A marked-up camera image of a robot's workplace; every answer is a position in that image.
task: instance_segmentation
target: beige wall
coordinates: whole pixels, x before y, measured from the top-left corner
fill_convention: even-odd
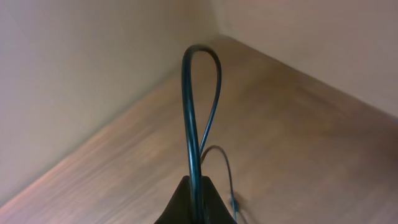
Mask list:
[[[207,3],[0,2],[0,205],[216,35]]]
[[[214,0],[223,33],[398,116],[395,0]]]

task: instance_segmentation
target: power cord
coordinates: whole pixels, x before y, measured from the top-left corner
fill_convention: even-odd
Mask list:
[[[217,84],[216,84],[216,93],[213,100],[213,106],[211,107],[209,119],[207,121],[207,125],[205,128],[205,132],[203,133],[203,137],[200,145],[198,145],[198,136],[197,136],[197,127],[195,121],[195,110],[193,106],[193,96],[192,96],[192,81],[191,81],[191,64],[193,54],[197,51],[204,51],[211,55],[213,58],[216,69],[217,69]],[[192,200],[192,211],[193,217],[198,222],[203,220],[203,202],[201,201],[202,192],[201,192],[201,163],[204,161],[207,153],[212,149],[217,149],[221,151],[224,155],[226,165],[228,168],[229,175],[229,187],[231,190],[232,197],[232,207],[233,207],[233,217],[236,221],[236,202],[234,198],[234,191],[232,186],[232,175],[231,168],[229,167],[228,158],[224,149],[219,146],[210,146],[204,152],[203,148],[205,147],[205,143],[207,140],[207,136],[209,134],[211,124],[213,122],[213,118],[216,112],[218,98],[220,97],[221,91],[221,63],[217,56],[217,54],[209,47],[205,45],[193,45],[189,47],[183,56],[182,60],[182,102],[183,102],[183,112],[184,112],[184,121],[185,121],[185,134],[187,136],[187,146],[188,146],[188,158],[190,164],[190,185],[191,185],[191,200]]]

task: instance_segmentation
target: black object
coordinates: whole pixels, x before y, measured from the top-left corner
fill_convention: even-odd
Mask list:
[[[213,107],[211,108],[209,120],[207,122],[205,133],[203,134],[200,146],[198,143],[191,82],[192,57],[193,54],[197,51],[204,51],[209,53],[213,57],[217,68],[217,85],[215,99],[213,102]],[[218,192],[215,189],[210,178],[202,176],[200,168],[200,155],[206,143],[207,135],[209,133],[210,126],[215,115],[218,98],[220,96],[220,90],[221,64],[217,54],[211,48],[204,45],[193,45],[189,47],[185,51],[182,60],[182,101],[185,121],[185,134],[187,137],[190,176],[185,176],[182,178],[180,184],[178,185],[176,191],[170,199],[169,204],[167,205],[160,218],[155,222],[155,224],[236,224],[236,222],[226,209],[221,197],[218,195]],[[228,160],[226,161],[228,165],[229,177],[231,177],[229,163]]]
[[[189,177],[182,178],[163,214],[155,224],[191,224],[192,220]],[[205,202],[205,223],[236,224],[209,177],[202,177]]]

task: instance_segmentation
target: wood grain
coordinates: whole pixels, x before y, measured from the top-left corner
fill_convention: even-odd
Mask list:
[[[207,145],[225,148],[249,223],[397,223],[398,122],[239,42],[211,43],[223,86]],[[194,58],[198,132],[215,67]],[[188,174],[180,68],[17,197],[0,223],[153,223]],[[228,197],[221,154],[203,164]]]

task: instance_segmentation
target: wire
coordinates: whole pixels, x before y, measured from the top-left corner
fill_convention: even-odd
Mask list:
[[[209,53],[213,58],[217,69],[216,94],[200,146],[198,143],[195,109],[193,107],[192,81],[191,81],[192,58],[193,54],[197,51],[204,51]],[[189,162],[189,171],[190,171],[190,195],[191,195],[192,217],[196,222],[202,223],[204,219],[204,210],[203,210],[203,191],[201,186],[202,176],[201,176],[201,167],[200,167],[200,155],[205,146],[207,135],[209,133],[210,126],[211,123],[213,122],[214,114],[216,111],[218,98],[220,97],[221,63],[220,60],[218,59],[216,52],[214,52],[211,48],[199,44],[192,45],[184,53],[182,59],[181,74],[182,74],[181,77],[182,106],[184,113],[185,135],[187,137],[188,162]]]
[[[223,154],[223,156],[224,156],[225,163],[226,163],[226,166],[227,166],[227,168],[228,168],[229,190],[231,191],[231,198],[232,198],[232,210],[233,210],[234,219],[235,219],[235,221],[236,221],[237,206],[236,206],[236,201],[235,201],[235,197],[234,197],[234,188],[233,188],[233,186],[232,186],[232,174],[231,174],[231,168],[230,168],[230,166],[229,166],[228,157],[226,156],[226,153],[225,153],[224,149],[221,148],[221,147],[219,147],[219,146],[216,146],[216,145],[213,145],[213,146],[208,147],[208,148],[203,152],[203,154],[201,155],[200,164],[203,163],[203,161],[205,160],[205,157],[206,157],[207,153],[208,153],[210,150],[212,150],[212,149],[217,149],[217,150],[219,150],[219,151]]]

